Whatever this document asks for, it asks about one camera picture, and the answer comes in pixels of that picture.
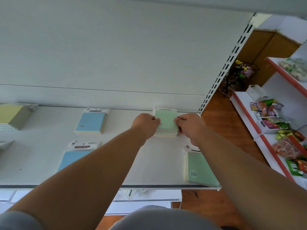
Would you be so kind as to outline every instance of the hand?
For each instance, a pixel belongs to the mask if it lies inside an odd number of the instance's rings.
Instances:
[[[161,120],[159,118],[156,119],[150,114],[142,113],[135,118],[131,128],[140,130],[147,140],[155,134],[160,122]]]
[[[198,114],[185,114],[178,116],[174,122],[180,127],[180,131],[190,138],[191,144],[197,147],[196,138],[206,129],[206,125]]]

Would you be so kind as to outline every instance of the white plastic basket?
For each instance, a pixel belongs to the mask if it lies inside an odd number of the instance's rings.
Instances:
[[[270,129],[268,128],[267,126],[264,126],[261,121],[257,122],[257,125],[260,129],[260,131],[263,133],[263,134],[276,134],[277,131],[279,130],[286,130],[286,128],[281,128],[281,129]]]
[[[259,85],[249,85],[246,92],[257,102],[269,99],[267,93]]]

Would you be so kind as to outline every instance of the left hand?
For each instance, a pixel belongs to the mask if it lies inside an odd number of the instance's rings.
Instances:
[[[131,128],[140,130],[146,140],[152,137],[160,124],[160,119],[146,113],[139,114],[133,121]]]

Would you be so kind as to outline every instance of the right hand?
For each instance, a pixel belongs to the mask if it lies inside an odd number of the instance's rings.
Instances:
[[[181,128],[181,132],[197,147],[196,139],[206,130],[206,125],[198,114],[190,113],[180,115],[174,122]]]

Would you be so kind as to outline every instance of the forearm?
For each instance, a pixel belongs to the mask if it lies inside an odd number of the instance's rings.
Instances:
[[[95,229],[146,139],[129,129],[59,171],[9,210],[21,210],[45,229]]]
[[[253,229],[302,229],[307,192],[211,131],[196,139],[212,171]]]

